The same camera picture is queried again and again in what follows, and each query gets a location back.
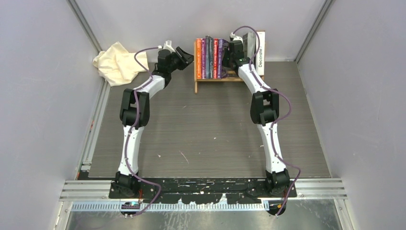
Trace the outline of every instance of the white wall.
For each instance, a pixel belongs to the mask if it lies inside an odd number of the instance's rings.
[[[406,226],[405,9],[405,1],[335,1],[299,63],[360,229]]]
[[[325,0],[78,0],[103,49],[162,45],[193,52],[193,41],[227,38],[241,25],[266,30],[266,60],[294,60]]]
[[[0,7],[0,229],[49,229],[101,86],[66,1]]]

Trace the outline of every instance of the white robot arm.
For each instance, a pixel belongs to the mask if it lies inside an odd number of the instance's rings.
[[[238,75],[244,81],[244,83],[248,86],[249,90],[252,94],[257,92],[268,92],[267,90],[263,89],[262,86],[266,86],[270,88],[265,82],[261,79],[258,73],[255,71],[254,65],[251,65],[251,69],[253,73],[257,76],[257,80],[252,75],[251,71],[249,70],[249,64],[244,64],[238,68]],[[275,144],[276,153],[273,151],[271,137],[270,137],[270,130],[271,130],[272,122],[266,123],[264,126],[262,124],[257,124],[259,133],[261,134],[262,142],[264,144],[265,150],[265,158],[266,158],[266,170],[268,172],[283,172],[286,169],[286,165],[281,162],[278,158],[275,157],[275,154],[278,154],[280,157],[281,155],[281,148],[279,147],[279,140],[278,140],[278,124],[273,125],[273,143]]]
[[[279,160],[283,158],[278,140],[278,126],[276,123],[273,124],[279,117],[279,94],[267,90],[271,87],[261,79],[252,64],[250,68],[249,58],[244,56],[241,37],[232,33],[230,39],[232,41],[228,43],[228,49],[225,50],[222,66],[234,70],[252,93],[250,116],[252,122],[258,127],[264,145],[267,190],[269,193],[278,193],[290,185],[286,165]]]
[[[164,88],[165,88],[165,79],[159,75],[153,75],[146,82],[144,82],[140,87],[137,87],[137,88],[134,88],[133,90],[131,90],[131,93],[133,93],[133,91],[140,93],[140,95],[142,95],[142,93],[148,93],[149,99],[151,99],[158,91],[163,90]],[[121,156],[121,162],[120,162],[120,166],[118,167],[118,171],[123,175],[131,175],[130,171],[127,168],[127,165],[125,164],[125,156],[124,156],[125,140],[127,138],[128,132],[131,129],[131,125],[124,125],[123,129],[124,129],[123,153]],[[144,131],[144,126],[139,127],[138,129],[136,129],[135,127],[132,129],[133,130],[131,130],[131,137],[128,141],[128,146],[127,146],[127,151],[128,151],[127,157],[128,157],[128,162],[130,163],[130,166],[133,169],[133,172],[137,173],[138,172],[138,151],[139,151],[141,135],[142,135],[142,132]]]
[[[192,62],[193,55],[184,52],[179,47],[176,49],[172,48],[171,41],[166,41],[163,49],[158,52],[158,62],[155,64],[152,76],[141,86],[124,90],[120,109],[120,120],[124,126],[123,152],[118,172],[112,182],[112,191],[118,195],[134,196],[138,194],[140,187],[139,181],[131,174],[125,162],[124,149],[127,136],[131,133],[127,144],[128,163],[132,171],[138,174],[138,152],[141,135],[149,121],[149,100],[169,84],[173,71],[177,69],[183,70]],[[136,102],[135,96],[137,96],[139,101],[138,108],[134,107]],[[139,121],[137,125],[132,127],[137,113],[139,114]]]

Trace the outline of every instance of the gray book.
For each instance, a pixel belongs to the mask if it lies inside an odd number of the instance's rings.
[[[209,65],[210,65],[210,73],[209,77],[212,79],[214,78],[214,39],[209,36],[209,41],[210,41],[210,49],[209,49]]]
[[[254,32],[248,32],[246,33],[243,37],[243,49],[244,49],[244,56],[248,58],[252,58],[255,54],[255,33]]]
[[[209,41],[209,35],[206,35],[205,37],[206,43],[205,43],[205,49],[206,49],[206,79],[210,78],[210,62],[209,62],[209,50],[210,50],[210,41]]]

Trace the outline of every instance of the red book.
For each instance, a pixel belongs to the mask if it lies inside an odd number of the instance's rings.
[[[217,73],[217,55],[218,55],[218,38],[214,39],[214,50],[213,50],[213,73]],[[217,74],[213,74],[213,78],[217,79]]]
[[[196,57],[194,61],[196,62],[196,73],[197,79],[202,79],[202,39],[196,39]]]

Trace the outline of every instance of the crumpled fabric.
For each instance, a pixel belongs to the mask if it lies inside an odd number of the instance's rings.
[[[139,72],[145,71],[134,59],[135,53],[129,53],[120,42],[114,43],[107,51],[101,51],[93,59],[93,65],[99,69],[110,86],[129,84]],[[148,69],[147,53],[137,55],[137,60]]]

